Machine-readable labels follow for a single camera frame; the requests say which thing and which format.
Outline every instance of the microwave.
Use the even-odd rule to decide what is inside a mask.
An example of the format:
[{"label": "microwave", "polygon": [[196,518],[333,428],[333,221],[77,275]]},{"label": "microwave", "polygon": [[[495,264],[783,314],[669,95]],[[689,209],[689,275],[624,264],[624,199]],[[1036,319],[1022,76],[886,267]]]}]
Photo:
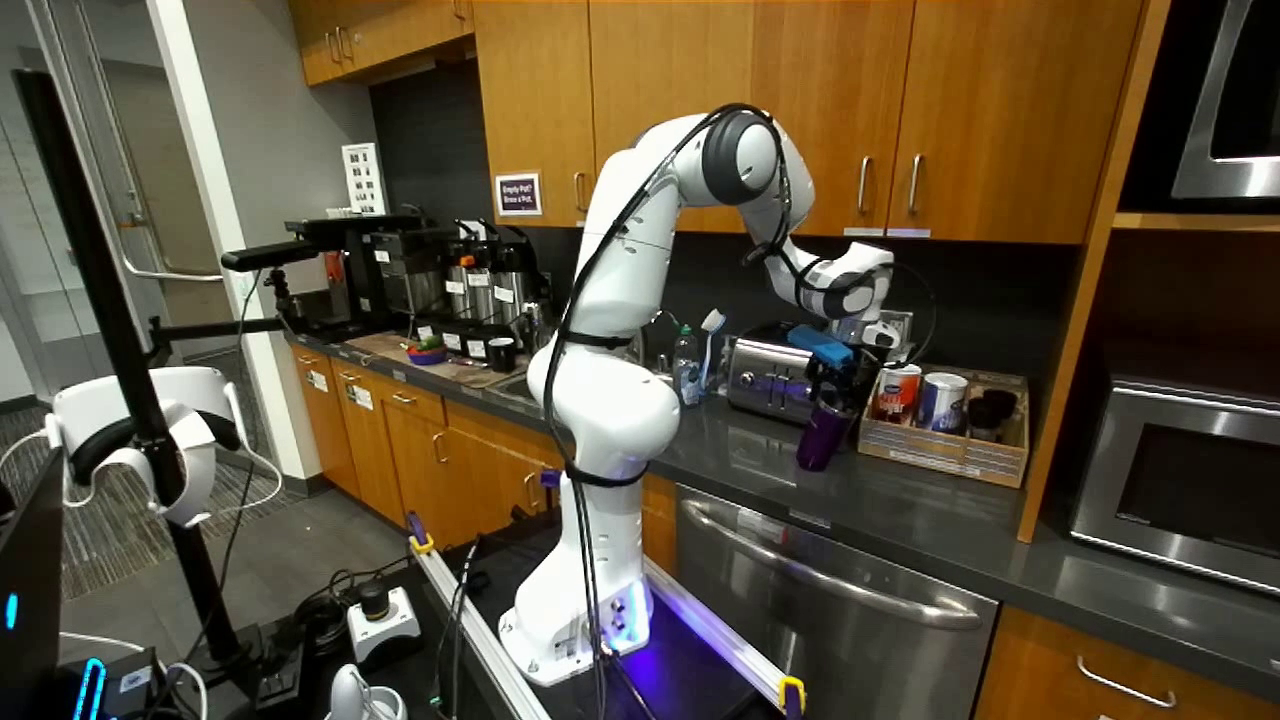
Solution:
[{"label": "microwave", "polygon": [[1116,375],[1073,536],[1280,598],[1280,402]]},{"label": "microwave", "polygon": [[1280,209],[1274,37],[1274,0],[1172,0],[1124,209]]}]

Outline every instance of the lower cabinet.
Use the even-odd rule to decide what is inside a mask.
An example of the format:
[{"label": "lower cabinet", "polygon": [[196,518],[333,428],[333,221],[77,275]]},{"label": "lower cabinet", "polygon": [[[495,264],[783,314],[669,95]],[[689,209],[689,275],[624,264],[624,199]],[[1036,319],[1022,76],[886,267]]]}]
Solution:
[{"label": "lower cabinet", "polygon": [[1042,615],[1004,610],[977,715],[1274,720],[1280,705],[1137,655]]},{"label": "lower cabinet", "polygon": [[340,385],[333,375],[333,361],[309,348],[293,348],[296,381],[309,405],[309,424],[320,457],[320,474],[343,487],[346,498],[360,498],[360,476],[353,463],[346,424],[343,424],[343,402]]},{"label": "lower cabinet", "polygon": [[466,539],[444,463],[444,402],[435,391],[381,381],[399,507],[414,512],[440,549]]},{"label": "lower cabinet", "polygon": [[643,476],[641,505],[643,505],[643,523],[641,523],[643,555],[675,575],[675,485],[664,476]]},{"label": "lower cabinet", "polygon": [[356,500],[393,523],[402,523],[399,479],[393,461],[393,440],[382,424],[382,385],[360,364],[333,361],[340,412],[346,424],[346,447],[360,476]]},{"label": "lower cabinet", "polygon": [[544,469],[561,469],[544,431],[503,424],[488,412],[448,405],[448,474],[465,485],[465,523],[471,536],[500,532],[517,512],[544,512]]}]

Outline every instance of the blue light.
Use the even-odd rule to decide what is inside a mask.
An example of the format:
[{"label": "blue light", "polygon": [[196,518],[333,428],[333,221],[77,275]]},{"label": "blue light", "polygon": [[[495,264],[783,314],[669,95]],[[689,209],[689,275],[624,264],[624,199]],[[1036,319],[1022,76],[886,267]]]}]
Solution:
[{"label": "blue light", "polygon": [[89,655],[79,674],[79,696],[77,696],[77,715],[73,720],[95,720],[107,690],[107,666]]},{"label": "blue light", "polygon": [[22,610],[18,598],[7,594],[7,598],[5,598],[5,632],[15,632],[18,610]]}]

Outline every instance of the box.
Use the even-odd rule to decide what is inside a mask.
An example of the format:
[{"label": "box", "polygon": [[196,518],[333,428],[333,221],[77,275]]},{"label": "box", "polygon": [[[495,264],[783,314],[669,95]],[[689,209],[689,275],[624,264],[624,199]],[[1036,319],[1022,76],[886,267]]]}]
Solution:
[{"label": "box", "polygon": [[969,397],[980,397],[982,387],[1004,387],[1017,397],[1017,408],[1007,418],[1007,424],[999,428],[999,440],[980,440],[980,437],[948,437],[948,431],[928,431],[906,424],[892,424],[892,419],[875,419],[872,405],[875,391],[868,397],[868,408],[861,418],[854,428],[854,453],[865,457],[885,457],[885,461],[900,461],[900,463],[921,463],[921,469],[937,469],[937,474],[952,474],[952,476],[973,476],[982,485],[999,485],[999,487],[1019,487],[1022,474],[1029,474],[1029,418],[1031,418],[1031,402],[1029,402],[1029,381],[1019,375],[1004,375],[1004,372],[973,372],[973,369],[928,369],[928,372],[955,372],[969,375]]}]

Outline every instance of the mug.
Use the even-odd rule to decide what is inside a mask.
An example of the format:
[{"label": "mug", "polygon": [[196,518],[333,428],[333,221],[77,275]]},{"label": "mug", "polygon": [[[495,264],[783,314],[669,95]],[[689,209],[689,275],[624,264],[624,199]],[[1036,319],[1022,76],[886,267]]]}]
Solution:
[{"label": "mug", "polygon": [[915,424],[933,428],[933,431],[961,431],[963,428],[963,391],[969,391],[963,375],[955,375],[955,372],[924,372]]}]

